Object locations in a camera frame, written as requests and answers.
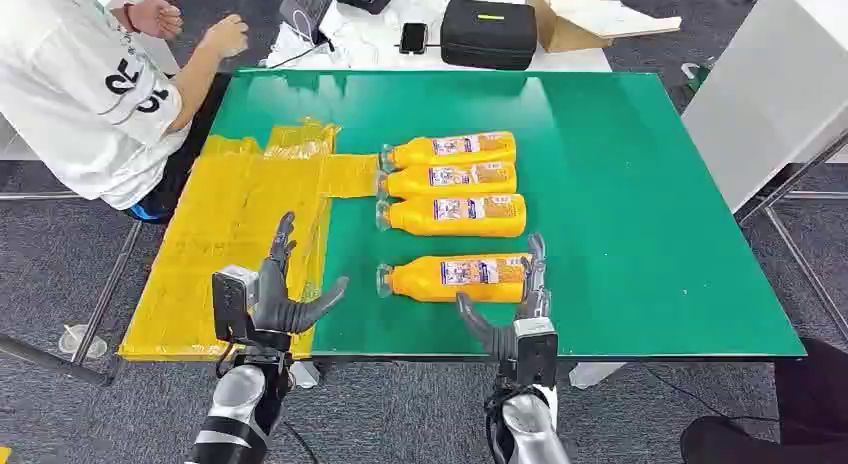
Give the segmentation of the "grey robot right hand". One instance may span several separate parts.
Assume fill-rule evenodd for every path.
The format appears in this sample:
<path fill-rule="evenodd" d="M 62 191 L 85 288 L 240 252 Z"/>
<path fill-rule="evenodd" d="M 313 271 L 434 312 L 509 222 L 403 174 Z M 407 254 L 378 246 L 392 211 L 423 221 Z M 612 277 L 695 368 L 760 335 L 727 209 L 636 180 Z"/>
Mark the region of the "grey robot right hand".
<path fill-rule="evenodd" d="M 496 327 L 475 308 L 465 292 L 456 294 L 461 319 L 484 351 L 497 360 L 519 361 L 537 349 L 556 359 L 557 333 L 549 318 L 551 292 L 545 286 L 546 244 L 539 232 L 528 237 L 530 258 L 521 258 L 523 288 L 513 321 Z"/>

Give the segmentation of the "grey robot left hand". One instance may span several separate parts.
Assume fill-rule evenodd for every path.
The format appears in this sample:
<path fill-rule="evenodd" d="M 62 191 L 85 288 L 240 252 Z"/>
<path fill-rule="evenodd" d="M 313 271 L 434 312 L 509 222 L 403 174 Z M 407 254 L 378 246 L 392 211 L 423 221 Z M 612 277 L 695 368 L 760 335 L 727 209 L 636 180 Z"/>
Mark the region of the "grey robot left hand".
<path fill-rule="evenodd" d="M 252 319 L 257 330 L 278 333 L 301 333 L 311 328 L 345 294 L 349 278 L 339 277 L 333 287 L 310 302 L 289 297 L 286 277 L 289 258 L 296 247 L 290 240 L 295 213 L 287 211 L 272 239 L 269 255 L 259 269 L 258 299 Z"/>

